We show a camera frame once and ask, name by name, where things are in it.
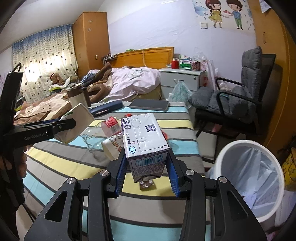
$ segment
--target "white carton box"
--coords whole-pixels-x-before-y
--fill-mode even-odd
[[[153,113],[123,118],[121,128],[135,183],[161,177],[170,147]]]

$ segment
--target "chair armrest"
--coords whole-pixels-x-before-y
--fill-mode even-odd
[[[222,102],[221,102],[221,99],[220,99],[220,95],[221,94],[227,94],[227,95],[231,95],[231,96],[234,96],[234,97],[237,97],[237,98],[240,98],[240,99],[243,99],[243,100],[246,100],[246,101],[250,101],[252,103],[254,103],[255,105],[262,105],[262,102],[259,102],[257,100],[254,100],[254,99],[251,99],[251,98],[248,98],[246,96],[243,96],[243,95],[239,95],[239,94],[236,94],[236,93],[233,93],[233,92],[230,92],[230,91],[219,91],[217,93],[217,96],[216,96],[216,100],[217,100],[217,103],[218,103],[218,106],[219,106],[219,109],[220,109],[220,112],[221,112],[221,115],[222,116],[225,116],[225,113],[224,113],[224,110],[223,110],[223,106],[222,106]]]
[[[216,81],[216,85],[217,85],[218,90],[220,90],[220,87],[218,85],[218,80],[223,80],[225,82],[233,83],[233,84],[240,85],[240,86],[243,85],[242,83],[236,82],[234,80],[229,80],[229,79],[225,79],[225,78],[222,78],[222,77],[217,77],[215,81]]]

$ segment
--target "yellow stripe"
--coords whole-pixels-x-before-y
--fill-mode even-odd
[[[103,120],[95,120],[89,126],[95,126],[101,123]],[[193,129],[192,122],[190,120],[158,120],[160,128],[190,128]]]
[[[83,180],[92,177],[102,169],[90,167],[84,164],[76,163],[73,161],[65,160],[63,158],[54,156],[47,152],[35,149],[32,147],[28,152],[28,156],[36,159],[44,165],[63,173],[70,177],[75,177],[78,180]]]
[[[27,152],[27,155],[59,173],[75,177],[78,180],[90,178],[102,170],[100,168],[90,167],[84,164],[65,160],[42,150],[35,149],[34,147]],[[153,181],[155,183],[155,189],[141,191],[139,183],[134,183],[132,174],[127,173],[122,192],[143,196],[175,196],[170,186],[170,180],[168,177],[157,178]]]

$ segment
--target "white trash can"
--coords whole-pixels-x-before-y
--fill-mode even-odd
[[[207,177],[226,177],[248,204],[259,223],[278,209],[284,194],[284,175],[275,156],[254,141],[225,146]]]

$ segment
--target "smartphone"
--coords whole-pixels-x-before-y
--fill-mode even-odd
[[[169,102],[166,100],[135,99],[130,104],[132,109],[167,111]]]

